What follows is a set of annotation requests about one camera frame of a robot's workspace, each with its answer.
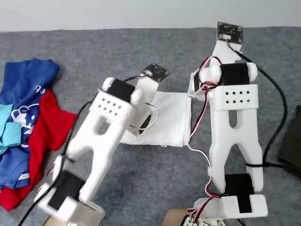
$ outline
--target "white wire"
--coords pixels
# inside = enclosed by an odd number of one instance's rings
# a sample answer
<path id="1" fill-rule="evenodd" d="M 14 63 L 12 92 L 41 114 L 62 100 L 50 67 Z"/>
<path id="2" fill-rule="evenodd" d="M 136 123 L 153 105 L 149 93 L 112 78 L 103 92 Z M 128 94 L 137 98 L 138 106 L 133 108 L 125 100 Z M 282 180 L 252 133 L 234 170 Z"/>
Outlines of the white wire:
<path id="1" fill-rule="evenodd" d="M 159 117 L 159 109 L 158 109 L 155 105 L 151 105 L 151 104 L 149 104 L 149 103 L 146 103 L 146 104 L 149 105 L 149 106 L 152 106 L 152 107 L 154 107 L 154 108 L 156 109 L 157 114 L 156 114 L 156 119 L 155 119 L 155 121 L 154 121 L 150 126 L 148 126 L 148 127 L 146 127 L 146 128 L 138 128 L 138 127 L 131 126 L 131 125 L 129 125 L 129 127 L 132 127 L 132 128 L 134 128 L 134 129 L 138 129 L 138 130 L 147 130 L 147 129 L 150 129 L 153 125 L 155 125 L 155 123 L 157 122 L 158 117 Z"/>
<path id="2" fill-rule="evenodd" d="M 192 215 L 195 214 L 196 212 L 198 212 L 198 209 L 195 209 L 193 212 L 190 213 L 189 215 L 189 219 L 190 221 L 193 223 L 194 219 L 192 219 Z"/>
<path id="3" fill-rule="evenodd" d="M 208 104 L 208 99 L 205 101 L 205 105 L 204 105 L 204 108 L 205 108 L 205 109 L 207 108 L 207 104 Z M 200 122 L 201 122 L 201 120 L 202 120 L 202 118 L 203 118 L 203 116 L 204 116 L 204 113 L 205 113 L 205 111 L 204 111 L 203 114 L 200 116 L 200 118 L 199 118 L 199 120 L 198 120 L 198 122 L 197 122 L 197 124 L 196 124 L 196 126 L 195 126 L 195 128 L 194 128 L 194 130 L 193 130 L 192 133 L 189 135 L 189 137 L 188 137 L 188 142 L 187 142 L 187 146 L 188 146 L 188 148 L 189 148 L 190 150 L 192 150 L 192 151 L 194 151 L 194 152 L 200 152 L 200 153 L 206 158 L 206 160 L 207 160 L 207 162 L 208 162 L 208 166 L 209 166 L 209 168 L 211 169 L 211 162 L 210 162 L 210 160 L 209 160 L 207 154 L 206 154 L 203 150 L 201 150 L 201 149 L 194 149 L 194 148 L 192 148 L 192 147 L 189 145 L 190 138 L 195 134 L 196 130 L 198 129 L 198 126 L 199 126 L 199 124 L 200 124 Z M 211 183 L 211 181 L 212 181 L 212 177 L 211 177 L 211 176 L 209 176 L 209 177 L 210 177 L 210 178 L 209 178 L 209 181 L 208 181 L 208 183 L 207 183 L 206 186 L 205 186 L 205 193 L 206 193 L 209 197 L 214 198 L 214 196 L 212 196 L 212 195 L 211 195 L 210 193 L 208 193 L 208 191 L 207 191 L 207 188 L 208 188 L 208 186 L 210 185 L 210 183 Z"/>

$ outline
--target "dark green object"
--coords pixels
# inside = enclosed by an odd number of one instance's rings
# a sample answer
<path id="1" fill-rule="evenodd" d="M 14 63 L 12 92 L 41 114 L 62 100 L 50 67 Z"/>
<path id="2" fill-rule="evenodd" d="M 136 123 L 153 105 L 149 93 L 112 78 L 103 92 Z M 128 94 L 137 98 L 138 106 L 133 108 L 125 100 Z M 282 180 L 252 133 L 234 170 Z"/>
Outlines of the dark green object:
<path id="1" fill-rule="evenodd" d="M 297 106 L 296 117 L 283 138 L 278 157 L 287 171 L 301 177 L 301 105 Z"/>

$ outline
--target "light blue fabric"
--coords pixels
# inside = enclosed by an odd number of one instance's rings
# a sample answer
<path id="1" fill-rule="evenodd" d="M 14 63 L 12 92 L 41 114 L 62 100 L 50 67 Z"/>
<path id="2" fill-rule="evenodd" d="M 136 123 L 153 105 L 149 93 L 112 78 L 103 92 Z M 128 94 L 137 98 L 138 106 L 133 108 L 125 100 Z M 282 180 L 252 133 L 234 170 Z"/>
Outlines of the light blue fabric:
<path id="1" fill-rule="evenodd" d="M 11 115 L 13 105 L 0 105 L 0 155 L 8 147 L 21 143 L 21 124 L 7 122 Z"/>

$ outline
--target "red wire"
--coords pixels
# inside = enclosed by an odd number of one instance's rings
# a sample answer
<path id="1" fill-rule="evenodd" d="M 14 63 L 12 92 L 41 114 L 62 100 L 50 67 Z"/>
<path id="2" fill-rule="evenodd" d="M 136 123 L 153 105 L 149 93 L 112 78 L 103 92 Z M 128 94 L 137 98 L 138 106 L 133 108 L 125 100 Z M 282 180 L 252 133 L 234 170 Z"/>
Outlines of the red wire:
<path id="1" fill-rule="evenodd" d="M 198 221 L 199 216 L 201 215 L 201 213 L 202 213 L 202 211 L 204 210 L 205 206 L 206 206 L 206 205 L 210 202 L 210 200 L 212 200 L 212 199 L 213 199 L 213 197 L 208 198 L 208 199 L 203 203 L 203 205 L 201 206 L 201 208 L 199 208 L 199 210 L 198 210 L 197 213 L 196 213 L 195 218 L 193 219 L 193 223 L 194 223 L 194 224 Z"/>

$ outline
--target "black cable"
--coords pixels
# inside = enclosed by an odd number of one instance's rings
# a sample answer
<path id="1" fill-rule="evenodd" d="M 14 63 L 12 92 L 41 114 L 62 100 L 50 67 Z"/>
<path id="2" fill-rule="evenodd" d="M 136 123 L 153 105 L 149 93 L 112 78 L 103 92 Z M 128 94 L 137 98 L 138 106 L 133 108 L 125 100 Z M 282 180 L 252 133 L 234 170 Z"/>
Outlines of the black cable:
<path id="1" fill-rule="evenodd" d="M 240 225 L 246 226 L 245 222 L 243 222 L 241 219 L 237 219 L 237 221 L 240 223 Z"/>
<path id="2" fill-rule="evenodd" d="M 231 45 L 229 44 L 229 42 L 227 42 L 227 46 L 233 52 L 235 52 L 237 55 L 239 55 L 241 58 L 243 58 L 245 61 L 253 63 L 253 61 L 250 60 L 249 58 L 247 58 L 245 55 L 243 55 L 242 53 L 234 50 L 231 47 Z M 262 164 L 261 165 L 253 165 L 253 164 L 248 164 L 247 163 L 246 165 L 249 166 L 249 167 L 277 167 L 277 168 L 284 168 L 284 166 L 281 165 L 281 164 L 267 162 L 267 156 L 268 156 L 268 152 L 269 152 L 270 147 L 274 143 L 276 137 L 280 133 L 280 131 L 283 128 L 283 126 L 285 124 L 285 121 L 287 119 L 287 102 L 286 102 L 286 97 L 285 97 L 284 92 L 282 91 L 281 87 L 263 69 L 261 69 L 258 65 L 256 65 L 256 67 L 263 74 L 263 76 L 266 77 L 275 86 L 275 88 L 279 92 L 279 94 L 281 96 L 281 100 L 282 100 L 282 104 L 283 104 L 283 109 L 284 110 L 283 110 L 283 115 L 282 115 L 282 119 L 281 119 L 281 122 L 280 122 L 279 126 L 277 127 L 276 131 L 274 132 L 274 134 L 272 135 L 272 137 L 268 141 L 267 146 L 264 149 L 263 156 L 262 156 Z"/>
<path id="3" fill-rule="evenodd" d="M 82 111 L 86 108 L 86 106 L 88 105 L 88 104 L 91 104 L 92 103 L 92 101 L 88 101 L 88 102 L 86 102 L 82 107 L 81 107 L 81 109 L 79 110 L 79 112 L 77 113 L 77 116 L 76 116 L 76 118 L 75 118 L 75 121 L 74 121 L 74 123 L 73 123 L 73 125 L 72 125 L 72 128 L 71 128 L 71 131 L 70 131 L 70 134 L 69 134 L 69 136 L 67 137 L 67 140 L 66 140 L 66 144 L 65 144 L 65 147 L 64 147 L 64 149 L 63 149 L 63 151 L 62 151 L 62 154 L 61 154 L 61 156 L 62 156 L 62 161 L 61 161 L 61 166 L 60 166 L 60 170 L 59 170 L 59 173 L 58 173 L 58 175 L 57 175 L 57 177 L 55 178 L 55 180 L 53 181 L 53 183 L 51 184 L 51 186 L 29 207 L 29 209 L 27 210 L 27 212 L 24 214 L 24 216 L 23 216 L 23 218 L 21 219 L 21 221 L 20 221 L 20 223 L 18 224 L 18 226 L 21 226 L 23 223 L 24 223 L 24 221 L 27 219 L 27 217 L 28 217 L 28 215 L 30 214 L 30 212 L 33 210 L 33 208 L 39 203 L 39 201 L 41 201 L 51 190 L 52 190 L 52 188 L 54 188 L 54 186 L 57 184 L 57 182 L 58 182 L 58 179 L 59 179 L 59 177 L 60 177 L 60 175 L 61 175 L 61 173 L 62 173 L 62 171 L 63 171 L 63 165 L 64 165 L 64 162 L 65 162 L 65 160 L 66 160 L 66 152 L 67 152 L 67 148 L 68 148 L 68 145 L 69 145 L 69 142 L 70 142 L 70 140 L 71 140 L 71 137 L 72 137 L 72 135 L 73 135 L 73 132 L 74 132 L 74 128 L 75 128 L 75 125 L 76 125 L 76 123 L 77 123 L 77 121 L 78 121 L 78 119 L 79 119 L 79 116 L 80 116 L 80 114 L 82 113 Z"/>
<path id="4" fill-rule="evenodd" d="M 135 79 L 135 78 L 137 78 L 137 76 L 132 76 L 132 77 L 129 77 L 129 78 L 124 79 L 124 80 L 122 80 L 122 81 L 127 82 L 127 81 L 133 80 L 133 79 Z"/>

